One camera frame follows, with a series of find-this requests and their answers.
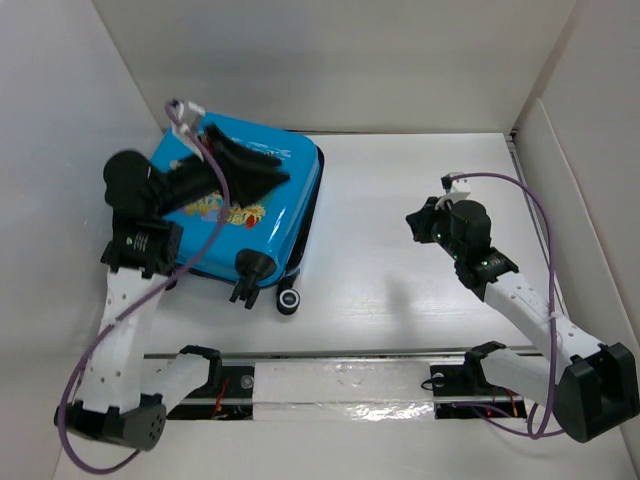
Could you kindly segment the blue hard-shell suitcase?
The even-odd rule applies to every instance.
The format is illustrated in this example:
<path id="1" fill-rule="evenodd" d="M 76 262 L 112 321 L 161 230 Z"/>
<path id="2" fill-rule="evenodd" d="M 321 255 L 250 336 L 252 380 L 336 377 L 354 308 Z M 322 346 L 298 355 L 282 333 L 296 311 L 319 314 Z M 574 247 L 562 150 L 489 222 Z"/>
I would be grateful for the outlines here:
<path id="1" fill-rule="evenodd" d="M 204 126 L 215 125 L 233 142 L 277 158 L 289 174 L 287 183 L 260 201 L 233 205 L 227 224 L 193 274 L 233 284 L 230 299 L 252 308 L 261 290 L 276 288 L 276 306 L 295 313 L 300 295 L 294 282 L 310 233 L 324 169 L 324 154 L 308 137 L 271 126 L 215 113 Z"/>

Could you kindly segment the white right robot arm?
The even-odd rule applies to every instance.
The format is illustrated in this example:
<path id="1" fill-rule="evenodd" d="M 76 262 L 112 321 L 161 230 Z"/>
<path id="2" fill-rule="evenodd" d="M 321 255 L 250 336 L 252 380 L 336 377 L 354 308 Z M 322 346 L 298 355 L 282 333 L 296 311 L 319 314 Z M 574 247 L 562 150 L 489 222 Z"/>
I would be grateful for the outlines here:
<path id="1" fill-rule="evenodd" d="M 580 443 L 638 416 L 633 353 L 553 311 L 517 264 L 492 245 L 491 219 L 482 204 L 430 197 L 406 222 L 415 242 L 440 246 L 460 283 L 509 320 L 547 361 L 541 366 L 490 341 L 466 352 L 456 380 L 474 393 L 498 387 L 549 404 L 558 425 Z"/>

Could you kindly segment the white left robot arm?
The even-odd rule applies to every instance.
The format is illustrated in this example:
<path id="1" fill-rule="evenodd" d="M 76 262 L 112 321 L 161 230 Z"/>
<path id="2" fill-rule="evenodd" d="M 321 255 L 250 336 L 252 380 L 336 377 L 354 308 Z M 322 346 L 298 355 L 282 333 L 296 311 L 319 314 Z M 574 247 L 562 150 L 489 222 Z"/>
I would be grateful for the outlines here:
<path id="1" fill-rule="evenodd" d="M 257 203 L 287 182 L 281 160 L 235 142 L 214 125 L 177 133 L 190 154 L 160 170 L 143 154 L 123 150 L 105 164 L 105 200 L 112 237 L 102 256 L 108 293 L 100 331 L 75 366 L 54 423 L 64 452 L 75 456 L 80 437 L 153 449 L 168 411 L 193 390 L 212 396 L 222 387 L 219 353 L 189 346 L 150 382 L 142 379 L 144 348 L 159 300 L 213 247 L 233 206 Z M 215 227 L 199 251 L 179 258 L 183 228 L 170 215 L 211 193 L 222 202 Z"/>

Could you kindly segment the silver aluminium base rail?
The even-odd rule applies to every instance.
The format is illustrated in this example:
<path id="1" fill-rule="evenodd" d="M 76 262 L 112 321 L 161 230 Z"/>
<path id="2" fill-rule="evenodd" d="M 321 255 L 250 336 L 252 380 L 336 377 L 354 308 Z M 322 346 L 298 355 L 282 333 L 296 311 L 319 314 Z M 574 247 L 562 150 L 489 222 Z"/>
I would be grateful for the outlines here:
<path id="1" fill-rule="evenodd" d="M 219 386 L 170 410 L 171 420 L 430 421 L 507 417 L 523 422 L 531 403 L 513 391 L 448 393 L 461 354 L 247 356 L 222 359 Z"/>

